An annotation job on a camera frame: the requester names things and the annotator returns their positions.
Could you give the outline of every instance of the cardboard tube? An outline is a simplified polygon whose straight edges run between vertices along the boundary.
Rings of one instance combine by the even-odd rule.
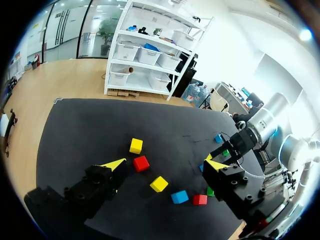
[[[121,69],[119,71],[117,71],[118,73],[122,73],[122,74],[131,74],[133,73],[134,68],[133,67],[126,67],[124,69]]]

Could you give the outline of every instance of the person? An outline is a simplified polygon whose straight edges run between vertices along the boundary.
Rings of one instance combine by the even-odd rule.
[[[262,103],[260,103],[258,105],[258,107],[252,106],[252,108],[248,114],[238,114],[238,113],[234,112],[232,114],[232,119],[235,123],[238,123],[240,121],[245,121],[245,123],[247,123],[247,121],[249,121],[249,119],[251,119],[259,111],[259,109],[262,106],[263,106]]]

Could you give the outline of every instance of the ceiling light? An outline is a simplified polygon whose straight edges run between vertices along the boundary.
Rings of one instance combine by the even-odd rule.
[[[311,34],[310,30],[305,29],[305,30],[301,31],[299,37],[300,37],[300,39],[301,39],[302,41],[308,41],[308,40],[311,39],[312,34]]]

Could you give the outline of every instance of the glass door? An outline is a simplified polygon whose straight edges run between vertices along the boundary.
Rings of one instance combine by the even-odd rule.
[[[60,0],[53,6],[44,40],[44,61],[75,59],[90,0]]]
[[[126,5],[124,1],[93,0],[86,15],[78,58],[107,58],[109,48]]]

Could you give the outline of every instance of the green cube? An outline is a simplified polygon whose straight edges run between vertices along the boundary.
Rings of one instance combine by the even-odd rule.
[[[229,153],[229,151],[228,150],[224,150],[223,152],[222,152],[222,154],[223,154],[223,156],[228,156],[230,153]]]
[[[206,190],[206,194],[210,197],[214,197],[215,193],[214,191],[211,189],[211,187],[208,186],[208,189]]]

